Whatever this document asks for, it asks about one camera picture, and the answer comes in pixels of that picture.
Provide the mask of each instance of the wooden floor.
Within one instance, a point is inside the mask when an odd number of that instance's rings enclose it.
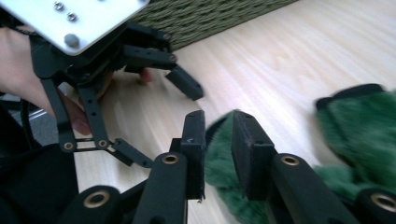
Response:
[[[176,52],[205,89],[196,102],[152,70],[154,81],[117,73],[102,101],[108,134],[154,159],[181,136],[184,116],[203,109],[209,125],[232,109],[253,115],[278,152],[311,165],[339,163],[315,121],[316,99],[351,86],[396,88],[396,4],[391,0],[301,0]],[[75,156],[79,189],[125,191],[149,175],[105,152]],[[189,203],[189,223],[237,223],[217,193]]]

